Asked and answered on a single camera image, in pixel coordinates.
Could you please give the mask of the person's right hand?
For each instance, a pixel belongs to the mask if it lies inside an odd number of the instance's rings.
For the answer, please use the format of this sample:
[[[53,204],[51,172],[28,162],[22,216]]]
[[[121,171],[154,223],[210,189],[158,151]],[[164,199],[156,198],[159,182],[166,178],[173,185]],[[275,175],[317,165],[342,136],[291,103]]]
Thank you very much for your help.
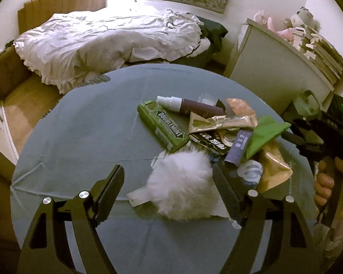
[[[339,171],[343,175],[343,160],[326,158],[319,162],[318,173],[314,182],[314,202],[318,208],[327,204],[332,196],[335,186],[335,171]]]

